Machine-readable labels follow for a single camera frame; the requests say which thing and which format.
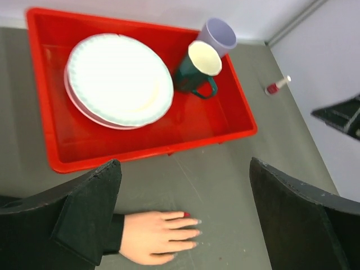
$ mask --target pink plate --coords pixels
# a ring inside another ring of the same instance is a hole
[[[140,128],[140,127],[124,127],[123,125],[116,125],[116,124],[113,124],[113,123],[110,123],[108,121],[103,120],[103,118],[101,118],[101,117],[97,116],[96,114],[93,114],[91,111],[89,111],[85,107],[85,105],[83,105],[80,102],[80,100],[77,98],[77,96],[73,92],[73,89],[71,88],[69,80],[68,80],[68,72],[67,72],[67,70],[68,69],[65,67],[65,70],[64,70],[64,85],[65,85],[66,93],[69,96],[72,103],[75,105],[75,107],[83,115],[85,115],[88,119],[90,119],[91,121],[94,121],[95,123],[97,123],[99,125],[103,125],[104,127],[112,128],[112,129],[119,129],[119,130],[123,130],[123,131],[129,131],[129,130],[132,130],[132,129]]]

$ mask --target mug handle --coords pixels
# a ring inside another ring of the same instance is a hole
[[[208,98],[215,96],[216,93],[218,92],[218,86],[216,85],[213,77],[208,77],[208,82],[210,83],[211,90],[212,90],[210,96],[205,97],[202,94],[200,94],[197,90],[193,90],[192,93],[197,95],[198,97],[202,98],[203,100],[207,100]]]

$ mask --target hand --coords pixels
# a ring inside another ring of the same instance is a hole
[[[174,259],[174,254],[194,248],[197,243],[184,241],[201,234],[198,229],[180,229],[199,224],[183,218],[184,212],[146,212],[125,216],[120,253],[138,264],[157,265]]]

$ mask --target green mug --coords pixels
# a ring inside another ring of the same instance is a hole
[[[185,58],[174,74],[175,89],[184,93],[193,93],[203,99],[211,98],[218,92],[213,76],[218,75],[221,68],[221,58],[216,50],[211,45],[196,40],[189,45]],[[205,82],[211,85],[210,96],[203,96],[197,91],[197,88]]]

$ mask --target finger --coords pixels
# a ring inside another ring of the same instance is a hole
[[[171,262],[177,254],[151,254],[150,255],[150,265],[161,265],[168,262]]]
[[[179,229],[182,227],[197,225],[200,223],[201,223],[201,221],[198,219],[195,219],[195,218],[177,218],[177,219],[166,221],[165,226],[168,229]]]
[[[161,217],[163,220],[169,220],[169,219],[176,219],[176,218],[183,218],[185,215],[184,212],[178,211],[178,212],[163,212],[161,213]]]
[[[197,242],[193,241],[169,241],[165,245],[165,252],[178,252],[193,249],[197,246]]]
[[[200,235],[198,229],[174,229],[169,232],[170,240],[186,240]]]

